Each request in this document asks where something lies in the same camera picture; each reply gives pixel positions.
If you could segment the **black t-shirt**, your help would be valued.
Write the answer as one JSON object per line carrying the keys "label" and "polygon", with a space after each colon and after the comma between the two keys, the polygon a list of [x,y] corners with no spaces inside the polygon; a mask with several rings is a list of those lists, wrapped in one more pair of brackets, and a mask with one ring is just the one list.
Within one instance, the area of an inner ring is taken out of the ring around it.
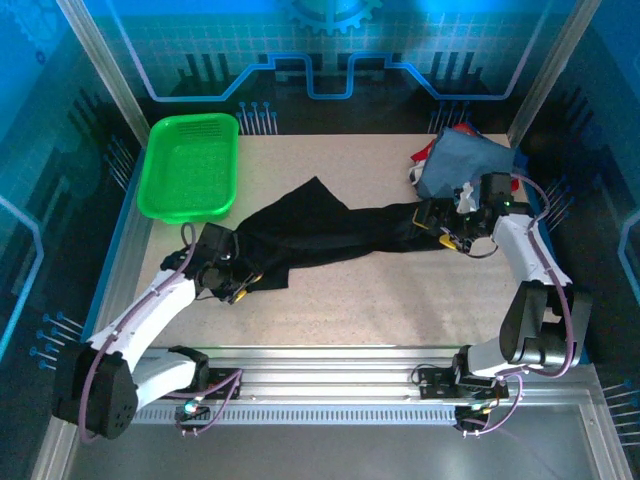
{"label": "black t-shirt", "polygon": [[244,219],[234,231],[234,277],[261,279],[250,292],[286,289],[293,269],[319,267],[373,252],[442,250],[439,232],[413,222],[420,202],[351,209],[316,177]]}

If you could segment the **green plastic basket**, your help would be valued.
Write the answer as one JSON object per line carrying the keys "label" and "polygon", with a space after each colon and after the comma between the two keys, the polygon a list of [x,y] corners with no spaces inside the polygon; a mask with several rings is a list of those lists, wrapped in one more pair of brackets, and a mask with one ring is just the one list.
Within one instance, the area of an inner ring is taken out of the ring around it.
{"label": "green plastic basket", "polygon": [[169,116],[150,130],[137,206],[167,224],[226,216],[236,199],[239,123],[225,113]]}

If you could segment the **small circuit board with LED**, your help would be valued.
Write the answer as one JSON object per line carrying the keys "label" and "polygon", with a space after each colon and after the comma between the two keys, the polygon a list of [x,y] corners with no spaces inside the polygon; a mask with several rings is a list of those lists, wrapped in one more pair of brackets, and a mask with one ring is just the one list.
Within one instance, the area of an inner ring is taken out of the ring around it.
{"label": "small circuit board with LED", "polygon": [[208,406],[189,401],[176,408],[175,421],[177,423],[204,421],[210,418],[210,413]]}

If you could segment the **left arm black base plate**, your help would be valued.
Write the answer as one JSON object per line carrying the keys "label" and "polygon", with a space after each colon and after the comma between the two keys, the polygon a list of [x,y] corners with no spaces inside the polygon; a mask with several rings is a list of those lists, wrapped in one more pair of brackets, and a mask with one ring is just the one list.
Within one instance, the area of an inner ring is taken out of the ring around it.
{"label": "left arm black base plate", "polygon": [[227,397],[237,400],[241,393],[243,373],[242,369],[211,368],[208,384],[200,390],[190,392],[189,396],[206,400],[224,400]]}

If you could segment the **aluminium mounting rail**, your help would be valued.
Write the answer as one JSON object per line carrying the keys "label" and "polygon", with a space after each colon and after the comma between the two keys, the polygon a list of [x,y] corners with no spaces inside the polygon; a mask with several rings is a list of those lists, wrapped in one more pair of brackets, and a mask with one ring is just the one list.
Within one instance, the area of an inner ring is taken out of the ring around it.
{"label": "aluminium mounting rail", "polygon": [[[193,347],[210,365],[243,369],[238,403],[436,404],[421,400],[410,374],[419,364],[451,365],[457,349],[399,346]],[[559,379],[523,375],[520,406],[602,403],[592,365],[578,365]]]}

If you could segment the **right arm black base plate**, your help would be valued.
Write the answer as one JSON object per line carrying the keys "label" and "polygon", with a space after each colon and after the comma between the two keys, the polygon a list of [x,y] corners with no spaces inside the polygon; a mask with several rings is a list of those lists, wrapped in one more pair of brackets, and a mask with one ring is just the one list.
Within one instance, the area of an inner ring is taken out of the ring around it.
{"label": "right arm black base plate", "polygon": [[409,376],[422,400],[503,400],[509,398],[506,385],[496,379],[464,373],[459,367],[419,364]]}

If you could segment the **aluminium frame post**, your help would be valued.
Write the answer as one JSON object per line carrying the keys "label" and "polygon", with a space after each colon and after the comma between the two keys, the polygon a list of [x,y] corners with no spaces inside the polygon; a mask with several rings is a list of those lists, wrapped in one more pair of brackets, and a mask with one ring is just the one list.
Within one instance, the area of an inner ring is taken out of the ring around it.
{"label": "aluminium frame post", "polygon": [[601,2],[602,0],[575,0],[570,15],[560,29],[507,131],[506,136],[511,147],[517,148],[524,139]]}
{"label": "aluminium frame post", "polygon": [[83,0],[55,0],[85,53],[143,149],[150,126]]}

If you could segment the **metal front tray frame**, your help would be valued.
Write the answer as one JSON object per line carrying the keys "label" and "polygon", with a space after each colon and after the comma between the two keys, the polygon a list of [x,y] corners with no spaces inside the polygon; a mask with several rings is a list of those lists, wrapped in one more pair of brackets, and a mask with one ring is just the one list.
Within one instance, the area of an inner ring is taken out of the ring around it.
{"label": "metal front tray frame", "polygon": [[499,429],[217,426],[183,439],[139,425],[79,444],[53,422],[23,480],[640,480],[604,405],[582,392],[522,404]]}

